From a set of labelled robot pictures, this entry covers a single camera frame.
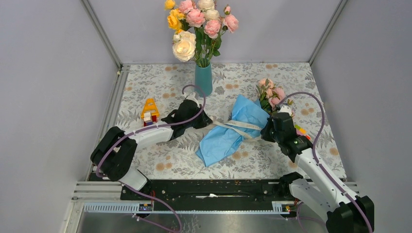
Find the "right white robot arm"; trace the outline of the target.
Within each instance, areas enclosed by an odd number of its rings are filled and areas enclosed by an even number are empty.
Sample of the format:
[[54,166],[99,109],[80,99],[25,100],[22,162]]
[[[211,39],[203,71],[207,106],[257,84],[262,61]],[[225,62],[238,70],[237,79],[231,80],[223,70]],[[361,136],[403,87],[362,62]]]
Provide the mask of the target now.
[[261,131],[265,141],[276,142],[281,152],[298,165],[314,182],[315,188],[298,173],[283,177],[279,195],[285,200],[299,199],[314,211],[329,233],[372,233],[374,203],[361,197],[342,182],[317,154],[315,145],[304,135],[298,135],[292,117],[277,113],[268,118]]

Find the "pink flowers bunch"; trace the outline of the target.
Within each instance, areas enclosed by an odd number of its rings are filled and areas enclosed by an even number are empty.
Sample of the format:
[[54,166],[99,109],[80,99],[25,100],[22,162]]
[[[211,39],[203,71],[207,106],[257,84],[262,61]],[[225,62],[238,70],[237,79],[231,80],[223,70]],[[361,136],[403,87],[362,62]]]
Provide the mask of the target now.
[[257,104],[270,115],[277,112],[275,106],[286,97],[284,89],[281,86],[276,86],[272,80],[267,78],[260,80],[256,87]]

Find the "blue wrapping paper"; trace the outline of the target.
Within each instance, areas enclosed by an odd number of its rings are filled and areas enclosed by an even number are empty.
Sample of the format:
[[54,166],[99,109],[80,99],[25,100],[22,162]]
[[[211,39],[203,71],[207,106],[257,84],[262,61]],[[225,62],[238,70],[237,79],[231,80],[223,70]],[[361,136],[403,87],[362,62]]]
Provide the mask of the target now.
[[[253,124],[263,129],[268,117],[269,114],[261,109],[255,102],[247,99],[243,95],[238,95],[231,112],[230,120]],[[260,132],[256,130],[238,129],[248,133],[252,137],[260,136]],[[246,138],[234,130],[216,125],[200,141],[196,155],[202,160],[205,166],[210,166],[235,153],[243,141],[246,141]]]

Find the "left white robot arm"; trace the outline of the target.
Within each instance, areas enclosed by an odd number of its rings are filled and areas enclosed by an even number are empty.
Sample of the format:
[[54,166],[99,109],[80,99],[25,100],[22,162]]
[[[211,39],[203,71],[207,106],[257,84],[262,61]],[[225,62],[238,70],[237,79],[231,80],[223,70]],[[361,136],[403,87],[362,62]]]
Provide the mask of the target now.
[[120,182],[130,188],[140,200],[149,197],[149,179],[131,163],[136,151],[151,145],[174,140],[186,129],[201,129],[212,123],[196,100],[185,99],[158,122],[126,134],[119,127],[110,128],[90,156],[97,166],[96,175],[106,176],[110,181]]

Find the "cream ribbon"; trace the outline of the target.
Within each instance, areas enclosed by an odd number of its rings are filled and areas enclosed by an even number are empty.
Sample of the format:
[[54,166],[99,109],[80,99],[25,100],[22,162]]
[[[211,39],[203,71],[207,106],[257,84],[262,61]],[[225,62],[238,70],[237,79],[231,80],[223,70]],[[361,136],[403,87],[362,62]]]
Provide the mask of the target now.
[[240,121],[235,121],[235,120],[230,120],[228,122],[225,123],[220,123],[218,121],[213,121],[212,122],[214,125],[217,126],[221,126],[227,129],[232,129],[235,132],[237,132],[239,135],[243,136],[246,138],[246,141],[262,141],[260,136],[257,137],[252,137],[251,135],[249,135],[248,133],[239,130],[238,128],[242,128],[242,129],[250,129],[250,130],[256,130],[256,131],[261,131],[262,128],[253,125],[253,124],[249,124],[249,123],[245,123],[245,122],[240,122]]

